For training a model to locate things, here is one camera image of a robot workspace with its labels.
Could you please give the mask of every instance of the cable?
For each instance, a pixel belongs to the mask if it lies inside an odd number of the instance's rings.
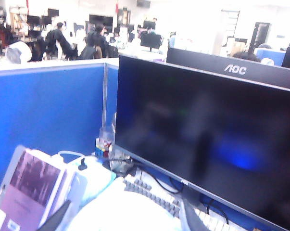
[[[169,177],[169,181],[171,182],[171,184],[173,185],[173,187],[178,191],[178,192],[182,192],[183,191],[183,189],[184,189],[184,184],[182,184],[182,188],[181,189],[179,189],[176,185],[175,185],[175,183],[173,182],[173,179],[171,178],[171,177]]]
[[[226,223],[227,223],[227,225],[229,225],[229,219],[228,219],[227,214],[219,206],[212,205],[213,202],[214,202],[214,199],[211,199],[209,204],[207,205],[207,214],[209,215],[209,208],[210,208],[210,206],[212,206],[212,207],[216,208],[217,210],[219,210],[224,215],[224,217],[226,219]]]
[[[80,156],[80,157],[85,157],[85,155],[82,154],[82,153],[77,153],[77,152],[73,152],[73,151],[66,151],[66,150],[59,151],[57,153],[57,155],[61,155],[61,154],[69,154],[69,155],[77,155],[77,156]]]
[[[168,191],[169,193],[173,193],[173,194],[178,194],[178,193],[181,193],[180,191],[177,191],[177,192],[174,192],[174,191],[171,191],[171,190],[169,190],[169,189],[167,189],[167,188],[165,188],[159,181],[158,181],[158,179],[154,176],[154,175],[152,175],[151,173],[149,173],[149,172],[147,172],[147,171],[145,171],[144,170],[144,172],[146,172],[149,176],[151,176],[157,183],[158,183],[158,185],[161,187],[161,188],[163,188],[164,190],[166,190],[166,191]]]

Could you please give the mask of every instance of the black jacket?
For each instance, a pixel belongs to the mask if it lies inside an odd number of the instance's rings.
[[[69,42],[66,40],[66,38],[63,36],[63,33],[61,30],[51,30],[47,36],[45,37],[45,43],[46,43],[46,52],[48,53],[56,53],[57,47],[56,47],[56,40],[59,41],[60,46],[62,47],[63,53],[67,55],[68,57],[73,56],[73,52],[71,49],[71,46]]]
[[[97,32],[89,32],[87,35],[87,39],[86,39],[86,44],[87,46],[98,46],[101,47],[102,50],[102,58],[106,58],[107,57],[107,43],[105,38],[101,35],[98,34]]]

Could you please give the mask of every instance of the aoc monitor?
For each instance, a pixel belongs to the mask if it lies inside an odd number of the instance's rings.
[[[290,89],[290,69],[278,66],[175,48],[168,48],[166,62]]]
[[[290,231],[290,90],[121,56],[115,148]]]

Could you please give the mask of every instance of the monitor bezel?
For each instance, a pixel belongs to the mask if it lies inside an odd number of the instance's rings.
[[[122,57],[128,57],[128,58],[131,58],[131,59],[139,60],[139,59],[137,59],[135,57],[132,57],[132,56],[129,56],[129,55],[122,55]],[[270,85],[270,84],[267,84],[267,83],[257,82],[257,81],[248,80],[248,79],[242,79],[242,78],[239,78],[239,77],[227,76],[227,75],[214,73],[214,72],[210,72],[210,71],[204,71],[204,70],[200,70],[200,69],[196,69],[196,68],[180,66],[180,65],[176,65],[176,64],[170,64],[170,63],[155,62],[155,61],[146,61],[146,60],[141,60],[141,61],[154,63],[154,64],[161,64],[161,65],[165,65],[165,66],[177,67],[177,68],[181,68],[181,69],[185,69],[185,70],[190,70],[190,71],[194,71],[194,72],[210,74],[210,75],[224,77],[224,78],[230,78],[230,79],[237,80],[237,81],[248,82],[248,83],[252,83],[252,84],[262,85],[262,86],[265,86],[265,87],[275,88],[275,89],[278,89],[278,90],[284,90],[284,91],[289,91],[290,92],[290,89],[288,89],[288,88],[279,87],[279,86],[276,86],[276,85]],[[242,214],[244,214],[244,215],[246,215],[246,216],[248,216],[248,217],[250,217],[250,218],[252,218],[252,219],[254,219],[256,221],[258,221],[258,222],[261,222],[261,223],[273,228],[276,231],[289,231],[289,230],[287,230],[287,229],[285,229],[285,228],[283,228],[283,227],[281,227],[281,226],[279,226],[279,225],[277,225],[277,224],[275,224],[275,223],[273,223],[273,222],[271,222],[271,221],[269,221],[269,220],[267,220],[265,218],[260,217],[257,214],[254,214],[254,213],[252,213],[252,212],[250,212],[250,211],[248,211],[248,210],[246,210],[246,209],[244,209],[244,208],[242,208],[242,207],[240,207],[240,206],[238,206],[238,205],[236,205],[236,204],[234,204],[234,203],[232,203],[232,202],[230,202],[230,201],[228,201],[226,199],[223,199],[222,197],[220,197],[218,195],[215,195],[214,193],[212,193],[212,192],[210,192],[210,191],[208,191],[208,190],[196,185],[195,183],[192,183],[192,182],[190,182],[190,181],[188,181],[188,180],[176,175],[175,173],[172,173],[172,172],[170,172],[170,171],[168,171],[168,170],[166,170],[166,169],[164,169],[164,168],[162,168],[162,167],[160,167],[160,166],[158,166],[158,165],[156,165],[156,164],[154,164],[154,163],[152,163],[152,162],[150,162],[150,161],[138,156],[137,154],[135,154],[133,152],[130,152],[129,150],[126,150],[126,149],[120,147],[119,145],[116,144],[116,140],[115,140],[115,143],[113,144],[113,148],[117,149],[117,150],[119,150],[119,151],[121,151],[121,152],[123,152],[123,153],[125,153],[125,154],[127,154],[129,156],[131,156],[132,158],[134,158],[134,159],[136,159],[136,160],[148,165],[149,167],[152,167],[152,168],[154,168],[154,169],[166,174],[169,177],[174,178],[175,180],[180,181],[181,183],[185,184],[186,186],[188,186],[188,187],[190,187],[190,188],[192,188],[192,189],[194,189],[194,190],[196,190],[196,191],[198,191],[198,192],[200,192],[200,193],[202,193],[202,194],[204,194],[206,196],[209,196],[212,199],[214,199],[214,200],[216,200],[216,201],[218,201],[218,202],[220,202],[220,203],[222,203],[222,204],[224,204],[224,205],[226,205],[226,206],[228,206],[228,207],[230,207],[230,208],[232,208],[232,209],[234,209],[234,210],[236,210],[236,211],[238,211],[238,212],[240,212],[240,213],[242,213]]]

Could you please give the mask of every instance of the office worker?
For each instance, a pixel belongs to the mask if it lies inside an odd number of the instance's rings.
[[[57,24],[56,30],[51,30],[47,36],[45,37],[46,42],[46,52],[50,53],[51,55],[56,55],[58,52],[58,48],[56,47],[56,41],[59,42],[63,53],[66,55],[66,58],[72,58],[73,57],[73,51],[71,49],[71,46],[69,42],[66,40],[66,38],[63,35],[63,31],[65,30],[65,27],[63,23]]]
[[[100,47],[102,51],[102,58],[107,56],[107,43],[105,37],[103,36],[104,26],[102,24],[97,24],[95,26],[95,31],[89,32],[86,38],[87,46]]]

